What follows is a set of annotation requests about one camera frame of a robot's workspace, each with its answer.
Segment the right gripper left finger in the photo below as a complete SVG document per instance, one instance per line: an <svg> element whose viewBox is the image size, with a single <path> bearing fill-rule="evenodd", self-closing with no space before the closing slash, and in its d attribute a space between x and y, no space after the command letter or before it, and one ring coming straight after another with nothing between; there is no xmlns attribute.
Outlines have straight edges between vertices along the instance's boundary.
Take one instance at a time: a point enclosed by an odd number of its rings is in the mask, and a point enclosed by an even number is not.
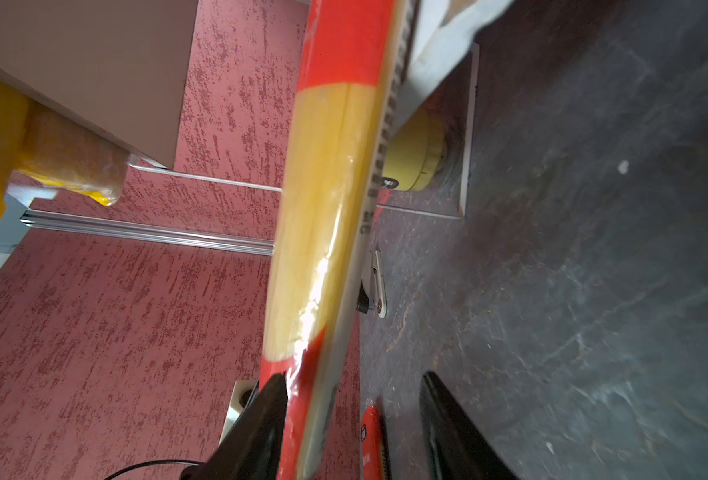
<svg viewBox="0 0 708 480"><path fill-rule="evenodd" d="M286 375L274 374L210 459L180 479L276 479L287 405Z"/></svg>

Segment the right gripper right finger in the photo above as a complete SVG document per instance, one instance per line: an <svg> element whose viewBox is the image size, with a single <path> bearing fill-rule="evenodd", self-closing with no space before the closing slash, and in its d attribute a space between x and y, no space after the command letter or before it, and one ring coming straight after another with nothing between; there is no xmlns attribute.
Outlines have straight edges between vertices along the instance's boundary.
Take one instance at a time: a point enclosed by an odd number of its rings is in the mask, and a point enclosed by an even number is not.
<svg viewBox="0 0 708 480"><path fill-rule="evenodd" d="M431 478L517 478L433 371L422 376L419 409Z"/></svg>

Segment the white two-tier shelf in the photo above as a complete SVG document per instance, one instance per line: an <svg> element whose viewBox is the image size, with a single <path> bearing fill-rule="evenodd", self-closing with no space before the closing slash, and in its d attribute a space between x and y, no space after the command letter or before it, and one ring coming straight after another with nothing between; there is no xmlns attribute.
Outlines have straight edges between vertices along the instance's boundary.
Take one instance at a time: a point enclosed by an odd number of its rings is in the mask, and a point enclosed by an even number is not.
<svg viewBox="0 0 708 480"><path fill-rule="evenodd" d="M310 3L0 1L0 82L131 154L119 200L35 229L269 251Z"/></svg>

